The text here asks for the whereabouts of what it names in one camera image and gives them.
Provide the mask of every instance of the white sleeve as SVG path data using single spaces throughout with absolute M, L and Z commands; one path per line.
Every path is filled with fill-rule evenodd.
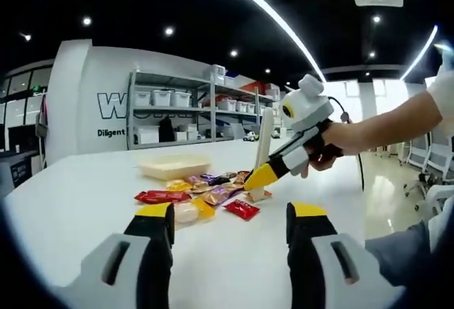
M 440 72 L 427 91 L 443 119 L 454 117 L 454 71 Z

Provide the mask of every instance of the beige tray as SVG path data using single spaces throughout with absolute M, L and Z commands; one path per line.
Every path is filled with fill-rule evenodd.
M 157 158 L 138 164 L 143 175 L 161 180 L 181 179 L 207 173 L 210 159 L 204 155 L 181 154 Z

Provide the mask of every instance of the human hand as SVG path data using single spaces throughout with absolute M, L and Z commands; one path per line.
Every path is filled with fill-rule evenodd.
M 342 149 L 344 155 L 356 155 L 361 152 L 359 145 L 359 137 L 356 135 L 356 127 L 353 124 L 332 123 L 322 134 L 325 145 L 333 144 Z M 308 153 L 311 153 L 311 148 L 307 147 Z M 302 178 L 306 178 L 309 174 L 309 165 L 317 171 L 330 169 L 336 157 L 324 157 L 322 154 L 318 159 L 311 160 L 307 167 L 301 173 Z

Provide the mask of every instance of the black ceiling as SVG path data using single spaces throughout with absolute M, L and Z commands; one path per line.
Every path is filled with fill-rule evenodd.
M 312 70 L 287 34 L 251 0 L 2 1 L 2 72 L 53 58 L 62 40 L 77 38 L 92 38 L 94 45 L 133 47 L 223 64 L 239 74 L 281 85 Z M 322 69 L 408 65 L 435 23 L 441 27 L 437 39 L 453 34 L 453 24 L 447 22 L 454 9 L 441 4 L 443 0 L 404 0 L 403 8 L 358 7 L 354 0 L 266 1 L 299 35 Z M 382 18 L 377 26 L 372 22 L 375 14 Z M 85 15 L 93 20 L 86 28 L 81 24 Z M 163 35 L 168 25 L 176 30 L 170 38 Z M 27 43 L 20 32 L 30 33 L 32 40 Z M 236 58 L 229 56 L 233 48 L 239 50 Z M 377 53 L 374 60 L 367 58 L 371 50 Z M 420 72 L 433 74 L 439 62 L 432 48 L 421 61 Z

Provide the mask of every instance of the white table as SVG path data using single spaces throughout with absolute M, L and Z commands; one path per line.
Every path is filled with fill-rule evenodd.
M 273 140 L 272 150 L 284 140 Z M 251 169 L 256 142 L 217 142 L 68 157 L 9 194 L 4 203 L 32 265 L 65 286 L 81 260 L 113 232 L 123 232 L 140 208 L 133 197 L 162 188 L 136 167 L 141 159 L 191 152 L 211 157 L 211 172 Z M 356 159 L 339 159 L 308 179 L 285 176 L 267 190 L 271 200 L 250 222 L 219 208 L 209 223 L 178 230 L 172 249 L 171 308 L 289 308 L 286 205 L 322 205 L 339 232 L 364 242 L 365 207 Z

